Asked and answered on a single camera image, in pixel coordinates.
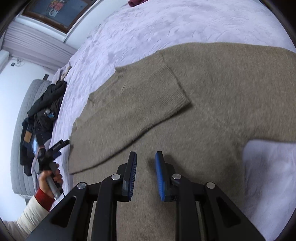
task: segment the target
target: person's arm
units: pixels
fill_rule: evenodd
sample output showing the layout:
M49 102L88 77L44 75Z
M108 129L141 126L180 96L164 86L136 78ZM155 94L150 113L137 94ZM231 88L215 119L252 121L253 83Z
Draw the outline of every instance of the person's arm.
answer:
M21 217L13 222L3 221L7 230L16 241L24 241L49 213L54 202L54 195L46 182L46 177L50 176L51 173L51 171L42 172L39 179L40 188L29 201ZM57 170L54 180L60 184L63 183L59 170Z

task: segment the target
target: brown frame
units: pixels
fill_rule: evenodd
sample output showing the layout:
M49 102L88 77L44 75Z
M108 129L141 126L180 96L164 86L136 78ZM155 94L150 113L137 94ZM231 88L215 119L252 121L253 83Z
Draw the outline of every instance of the brown frame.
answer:
M72 23L69 25L68 28L64 27L64 25L50 19L50 18L47 18L41 14L37 14L37 13L34 13L34 12L31 12L30 11L30 8L36 3L36 1L38 0L35 0L35 1L32 1L30 4L27 5L27 7L25 8L25 10L23 11L22 15L23 16L26 16L26 17L29 17L29 18L33 18L33 19L36 19L42 23L45 23L57 30L60 30L61 32L67 34L70 29L74 26L74 24L78 21L78 19L97 1L91 1L91 0L81 0L85 3L87 3L87 6L76 16L76 18L72 21Z

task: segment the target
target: folded sweater sleeve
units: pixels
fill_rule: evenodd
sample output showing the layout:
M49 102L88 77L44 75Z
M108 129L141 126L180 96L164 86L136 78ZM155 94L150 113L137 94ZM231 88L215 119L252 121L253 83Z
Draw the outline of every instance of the folded sweater sleeve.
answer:
M3 221L15 241L24 241L29 236L49 213L53 201L54 199L48 197L39 189L16 221Z

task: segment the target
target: human hand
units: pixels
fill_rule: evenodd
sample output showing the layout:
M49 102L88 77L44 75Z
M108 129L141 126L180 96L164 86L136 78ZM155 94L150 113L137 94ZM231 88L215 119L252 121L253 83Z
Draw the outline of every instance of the human hand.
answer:
M54 195L52 193L52 191L50 190L47 182L46 182L46 178L50 177L50 175L52 174L52 171L43 171L40 174L40 178L39 178L39 188L41 189L41 191L43 191L47 196L54 198ZM57 183L59 183L60 185L63 184L63 179L62 179L62 175L61 175L61 171L59 169L56 170L55 173L55 177L54 177L54 181L56 181Z

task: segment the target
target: bottle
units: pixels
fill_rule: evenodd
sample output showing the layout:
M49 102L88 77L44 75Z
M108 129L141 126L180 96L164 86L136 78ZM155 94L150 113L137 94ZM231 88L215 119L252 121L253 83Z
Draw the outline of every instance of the bottle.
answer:
M49 109L49 108L44 109L44 115L46 115L51 120L54 120L54 114L51 111L51 109Z

